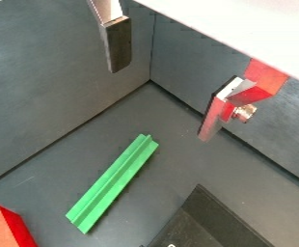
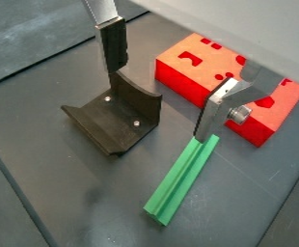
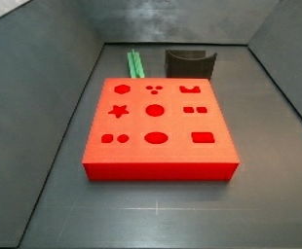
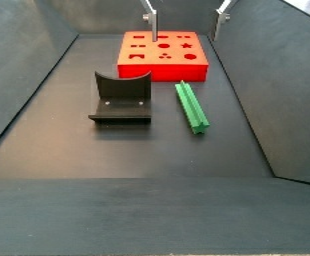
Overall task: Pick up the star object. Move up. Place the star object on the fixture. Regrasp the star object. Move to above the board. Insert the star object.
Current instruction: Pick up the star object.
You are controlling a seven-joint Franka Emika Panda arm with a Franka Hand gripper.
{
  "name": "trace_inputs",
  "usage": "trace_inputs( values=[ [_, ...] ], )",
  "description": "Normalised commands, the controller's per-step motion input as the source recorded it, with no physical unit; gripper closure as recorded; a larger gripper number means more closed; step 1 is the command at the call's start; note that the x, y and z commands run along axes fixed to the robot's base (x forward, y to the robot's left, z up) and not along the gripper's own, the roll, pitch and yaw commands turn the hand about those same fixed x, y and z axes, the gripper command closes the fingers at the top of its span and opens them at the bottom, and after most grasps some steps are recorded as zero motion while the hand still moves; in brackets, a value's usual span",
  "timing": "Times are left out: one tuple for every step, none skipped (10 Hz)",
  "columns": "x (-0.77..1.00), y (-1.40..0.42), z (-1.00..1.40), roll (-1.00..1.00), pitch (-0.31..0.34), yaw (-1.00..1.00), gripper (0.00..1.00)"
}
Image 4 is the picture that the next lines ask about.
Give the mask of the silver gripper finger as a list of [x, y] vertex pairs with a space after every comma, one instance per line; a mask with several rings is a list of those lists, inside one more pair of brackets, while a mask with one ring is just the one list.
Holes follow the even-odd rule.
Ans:
[[158, 41], [158, 12], [154, 9], [150, 0], [140, 0], [142, 6], [146, 10], [142, 18], [151, 25], [152, 41]]
[[217, 23], [215, 23], [215, 29], [213, 33], [213, 40], [218, 39], [221, 26], [226, 22], [230, 14], [227, 13], [227, 8], [231, 4], [233, 0], [225, 0], [221, 7], [217, 9]]

